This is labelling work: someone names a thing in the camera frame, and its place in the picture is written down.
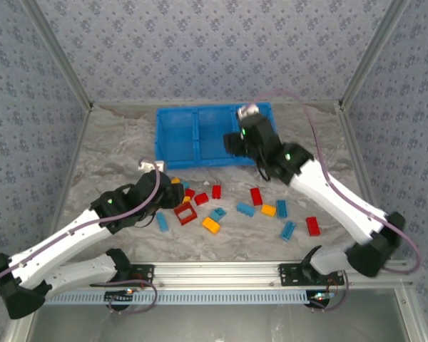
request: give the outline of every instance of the red lego brick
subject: red lego brick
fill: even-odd
[[[174,213],[176,214],[176,217],[178,218],[180,225],[183,226],[184,224],[189,223],[190,221],[193,221],[197,218],[197,213],[193,209],[190,202],[184,202],[179,207],[176,207],[174,209]]]
[[[262,195],[260,194],[260,189],[258,189],[257,187],[250,189],[250,195],[252,196],[252,203],[254,205],[263,204]]]
[[[308,217],[306,218],[307,230],[311,237],[318,237],[320,235],[319,224],[317,223],[317,218]]]
[[[197,205],[202,205],[203,203],[206,203],[207,201],[209,201],[209,198],[206,192],[204,192],[203,194],[196,195],[193,199],[195,200],[195,203]]]
[[[189,196],[190,199],[193,199],[193,196],[195,196],[195,191],[193,191],[192,189],[185,189],[185,196]]]
[[[220,200],[222,194],[222,187],[220,185],[213,185],[213,199]]]

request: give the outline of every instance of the blue bin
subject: blue bin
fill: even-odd
[[[156,160],[167,168],[254,165],[249,158],[225,151],[223,135],[239,132],[236,111],[243,105],[160,108],[156,116]],[[260,113],[276,130],[271,104],[258,103]]]

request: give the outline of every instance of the wall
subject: wall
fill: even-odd
[[[404,213],[422,250],[428,315],[428,0],[411,1],[349,112],[379,203]]]
[[[92,101],[337,99],[389,0],[39,0]]]
[[[84,114],[18,0],[0,0],[0,252],[47,233]],[[8,316],[0,299],[0,340]]]

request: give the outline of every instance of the toy brick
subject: toy brick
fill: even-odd
[[[236,206],[236,210],[250,217],[254,216],[255,214],[255,208],[244,203],[238,203],[238,205]]]
[[[258,189],[257,187],[250,189],[250,196],[252,196],[252,203],[254,205],[263,204],[262,195],[260,194],[260,189]]]
[[[188,215],[187,217],[181,218],[179,214],[185,212],[186,210],[190,210],[190,215]],[[180,206],[176,207],[174,209],[174,213],[176,214],[176,217],[178,218],[181,226],[197,218],[197,213],[193,209],[192,204],[190,202],[182,203]]]
[[[276,208],[277,208],[277,218],[286,219],[288,214],[287,214],[287,202],[285,201],[285,199],[277,200]]]
[[[262,206],[262,213],[274,217],[276,215],[276,208],[272,205],[264,204]]]
[[[190,199],[193,199],[193,196],[195,196],[195,191],[192,189],[185,189],[185,196],[189,196]]]
[[[226,214],[227,212],[223,208],[217,208],[210,213],[209,217],[214,221],[219,222]]]
[[[168,224],[166,223],[166,219],[161,212],[156,213],[157,223],[160,227],[160,231],[165,233],[168,231]]]
[[[222,194],[222,187],[220,185],[213,185],[213,199],[220,200]]]
[[[284,239],[285,241],[290,240],[290,238],[293,234],[293,231],[295,230],[295,226],[296,226],[295,223],[293,223],[291,221],[287,222],[285,224],[284,229],[282,230],[282,233],[280,233],[280,238]]]
[[[220,225],[209,217],[206,217],[201,224],[213,234],[217,234],[219,232]]]
[[[195,203],[197,205],[202,205],[203,203],[206,203],[207,201],[209,201],[209,198],[206,192],[196,195],[193,199],[195,200]]]
[[[318,237],[320,235],[319,224],[316,217],[306,218],[307,230],[311,237]]]

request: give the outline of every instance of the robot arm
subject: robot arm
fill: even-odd
[[[143,169],[149,170],[148,165],[144,163]],[[183,186],[171,184],[170,178],[161,172],[158,191],[143,209],[122,219],[79,229],[81,224],[129,212],[144,203],[155,187],[156,171],[150,170],[136,185],[103,193],[72,223],[32,248],[13,256],[0,253],[0,273],[8,270],[0,278],[0,295],[10,318],[22,318],[34,312],[45,300],[63,291],[128,279],[131,265],[120,249],[110,249],[92,260],[61,265],[86,247],[153,216],[158,209],[174,208],[182,202]],[[29,259],[38,250],[40,252]]]
[[[365,276],[376,276],[399,245],[396,233],[342,199],[327,183],[314,156],[296,143],[282,143],[271,122],[256,105],[237,112],[239,133],[224,135],[227,152],[252,158],[262,177],[281,182],[307,195],[331,214],[356,241],[331,247],[315,247],[303,260],[305,275],[316,278],[351,266]],[[330,175],[330,182],[351,202],[402,230],[404,218],[387,214],[359,198]]]

